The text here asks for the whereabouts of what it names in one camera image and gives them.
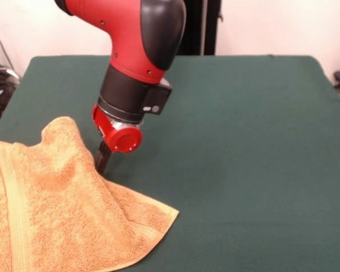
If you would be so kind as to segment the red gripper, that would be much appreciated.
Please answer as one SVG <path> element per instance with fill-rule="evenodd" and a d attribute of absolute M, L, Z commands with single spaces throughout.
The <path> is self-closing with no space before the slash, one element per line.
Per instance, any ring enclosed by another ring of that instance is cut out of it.
<path fill-rule="evenodd" d="M 95 168 L 104 173 L 113 152 L 130 153 L 142 142 L 140 125 L 124 123 L 111 118 L 98 105 L 92 109 L 92 119 L 103 141 L 95 154 Z"/>

